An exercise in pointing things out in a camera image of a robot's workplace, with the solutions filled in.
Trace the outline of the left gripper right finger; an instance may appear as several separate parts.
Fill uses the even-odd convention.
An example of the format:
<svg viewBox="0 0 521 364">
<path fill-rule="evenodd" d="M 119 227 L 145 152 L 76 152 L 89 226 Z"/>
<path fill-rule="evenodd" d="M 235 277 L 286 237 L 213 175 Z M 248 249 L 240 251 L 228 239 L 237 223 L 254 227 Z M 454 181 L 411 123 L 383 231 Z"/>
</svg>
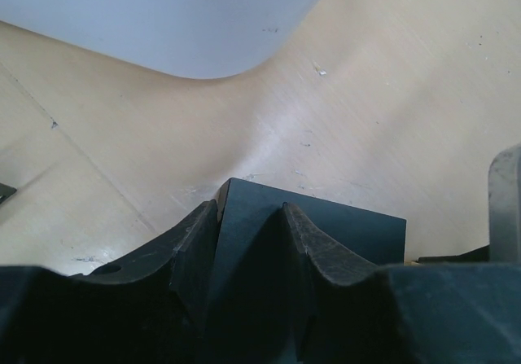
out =
<svg viewBox="0 0 521 364">
<path fill-rule="evenodd" d="M 296 356 L 303 363 L 517 363 L 520 267 L 379 267 L 284 204 Z"/>
</svg>

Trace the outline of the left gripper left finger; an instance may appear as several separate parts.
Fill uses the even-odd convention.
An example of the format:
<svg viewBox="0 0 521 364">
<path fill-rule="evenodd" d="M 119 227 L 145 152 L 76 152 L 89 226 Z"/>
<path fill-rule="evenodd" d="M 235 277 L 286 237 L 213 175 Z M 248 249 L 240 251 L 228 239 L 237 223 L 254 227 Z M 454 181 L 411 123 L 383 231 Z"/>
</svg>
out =
<svg viewBox="0 0 521 364">
<path fill-rule="evenodd" d="M 90 274 L 2 267 L 2 362 L 194 362 L 217 238 L 210 200 Z"/>
</svg>

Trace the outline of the small black network switch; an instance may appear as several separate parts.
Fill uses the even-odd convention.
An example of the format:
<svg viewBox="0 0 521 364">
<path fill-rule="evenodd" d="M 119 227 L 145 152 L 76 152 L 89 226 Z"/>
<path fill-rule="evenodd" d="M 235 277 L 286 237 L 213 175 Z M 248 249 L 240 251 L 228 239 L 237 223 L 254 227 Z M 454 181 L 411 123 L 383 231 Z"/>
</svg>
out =
<svg viewBox="0 0 521 364">
<path fill-rule="evenodd" d="M 376 265 L 401 263 L 406 221 L 231 178 L 222 214 L 198 363 L 295 363 L 280 209 L 297 205 L 333 239 Z"/>
</svg>

